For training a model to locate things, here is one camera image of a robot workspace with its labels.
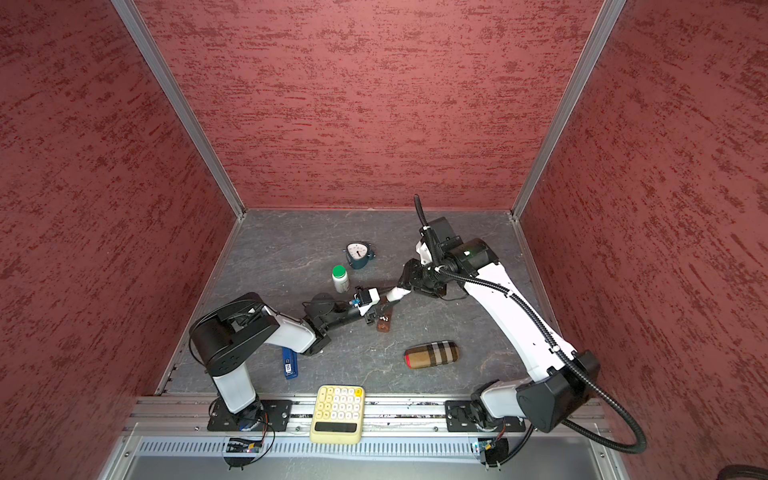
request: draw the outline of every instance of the alarm clock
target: alarm clock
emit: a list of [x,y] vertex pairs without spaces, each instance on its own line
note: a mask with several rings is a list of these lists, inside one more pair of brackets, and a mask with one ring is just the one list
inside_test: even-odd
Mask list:
[[346,246],[346,260],[353,270],[360,270],[376,255],[373,248],[367,242],[352,242]]

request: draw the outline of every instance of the textured red wall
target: textured red wall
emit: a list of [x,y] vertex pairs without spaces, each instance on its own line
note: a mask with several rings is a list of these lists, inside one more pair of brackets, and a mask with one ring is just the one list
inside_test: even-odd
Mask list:
[[630,0],[523,226],[647,430],[632,478],[768,467],[766,225],[768,3]]
[[511,207],[601,3],[137,0],[248,207]]
[[93,478],[233,216],[109,2],[0,35],[0,478]]

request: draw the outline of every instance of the brown striped pouch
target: brown striped pouch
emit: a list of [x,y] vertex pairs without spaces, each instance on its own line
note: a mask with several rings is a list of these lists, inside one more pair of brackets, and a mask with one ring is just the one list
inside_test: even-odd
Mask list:
[[445,365],[458,360],[458,347],[454,342],[424,343],[406,350],[403,359],[410,369],[423,369],[428,366]]

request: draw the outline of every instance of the green bottle cap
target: green bottle cap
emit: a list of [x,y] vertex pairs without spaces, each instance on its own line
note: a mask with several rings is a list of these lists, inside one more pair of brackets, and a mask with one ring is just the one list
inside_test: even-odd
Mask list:
[[346,268],[341,265],[333,267],[333,278],[343,278],[346,275]]

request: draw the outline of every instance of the bottle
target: bottle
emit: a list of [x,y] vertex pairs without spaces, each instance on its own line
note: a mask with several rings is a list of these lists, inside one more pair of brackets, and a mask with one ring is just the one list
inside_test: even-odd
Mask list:
[[349,290],[349,275],[346,274],[346,268],[341,265],[333,267],[333,286],[339,293]]

